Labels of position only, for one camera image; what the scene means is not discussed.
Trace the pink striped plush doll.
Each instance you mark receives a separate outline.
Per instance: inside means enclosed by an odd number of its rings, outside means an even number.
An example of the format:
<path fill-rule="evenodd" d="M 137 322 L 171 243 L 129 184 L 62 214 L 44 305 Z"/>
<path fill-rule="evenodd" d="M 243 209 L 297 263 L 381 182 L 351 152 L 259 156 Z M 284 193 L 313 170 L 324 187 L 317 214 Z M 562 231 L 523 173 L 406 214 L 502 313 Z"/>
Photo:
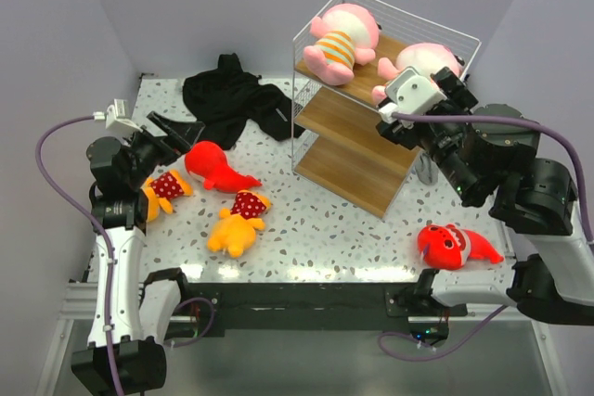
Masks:
<path fill-rule="evenodd" d="M 448 67 L 459 76 L 465 66 L 465 61 L 456 56 L 448 47 L 436 43 L 418 43 L 409 45 L 400 51 L 392 62 L 387 57 L 381 57 L 378 62 L 377 74 L 388 83 L 395 79 L 404 69 L 412 67 L 416 72 L 426 77 L 435 91 L 437 84 L 432 76 L 443 67 Z"/>
<path fill-rule="evenodd" d="M 380 31 L 366 8 L 350 3 L 333 6 L 311 21 L 316 42 L 304 48 L 304 64 L 323 83 L 345 85 L 354 79 L 355 65 L 375 59 Z"/>

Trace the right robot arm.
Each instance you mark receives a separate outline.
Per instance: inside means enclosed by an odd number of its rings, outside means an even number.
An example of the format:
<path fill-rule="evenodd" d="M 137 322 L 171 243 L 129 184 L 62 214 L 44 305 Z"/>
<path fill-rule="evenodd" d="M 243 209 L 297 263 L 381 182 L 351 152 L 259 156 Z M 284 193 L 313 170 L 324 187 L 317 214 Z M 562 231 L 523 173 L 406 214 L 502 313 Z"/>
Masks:
<path fill-rule="evenodd" d="M 488 282 L 474 271 L 453 274 L 467 260 L 495 262 L 459 228 L 435 225 L 420 239 L 427 267 L 397 298 L 426 315 L 469 303 L 506 305 L 539 322 L 589 326 L 593 322 L 593 231 L 585 175 L 575 148 L 550 128 L 505 104 L 480 106 L 449 68 L 423 76 L 408 67 L 373 94 L 378 133 L 434 162 L 465 207 L 489 215 L 525 236 L 535 253 Z M 571 165 L 542 159 L 542 136 L 558 139 Z"/>

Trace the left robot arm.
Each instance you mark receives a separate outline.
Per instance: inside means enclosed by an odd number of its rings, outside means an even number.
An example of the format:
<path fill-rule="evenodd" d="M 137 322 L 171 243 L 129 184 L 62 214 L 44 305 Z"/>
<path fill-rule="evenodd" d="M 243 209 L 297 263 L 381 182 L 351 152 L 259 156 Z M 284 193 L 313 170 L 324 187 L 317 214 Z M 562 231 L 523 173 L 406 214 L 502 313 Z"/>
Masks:
<path fill-rule="evenodd" d="M 201 121 L 172 121 L 151 112 L 162 131 L 129 123 L 123 136 L 104 136 L 86 150 L 95 184 L 92 224 L 98 260 L 95 318 L 71 370 L 93 395 L 130 395 L 160 389 L 166 379 L 165 336 L 173 314 L 185 313 L 192 292 L 179 268 L 140 280 L 149 221 L 143 184 L 198 142 Z"/>

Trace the red whale plush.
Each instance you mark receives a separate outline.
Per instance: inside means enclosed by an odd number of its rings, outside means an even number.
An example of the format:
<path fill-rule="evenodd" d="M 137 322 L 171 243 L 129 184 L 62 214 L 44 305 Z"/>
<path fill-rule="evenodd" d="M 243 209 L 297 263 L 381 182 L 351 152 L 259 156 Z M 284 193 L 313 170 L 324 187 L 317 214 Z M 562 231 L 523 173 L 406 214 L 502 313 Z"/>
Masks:
<path fill-rule="evenodd" d="M 195 144 L 185 155 L 184 163 L 187 172 L 200 179 L 206 190 L 235 194 L 262 185 L 253 176 L 235 171 L 228 164 L 225 151 L 211 141 Z"/>

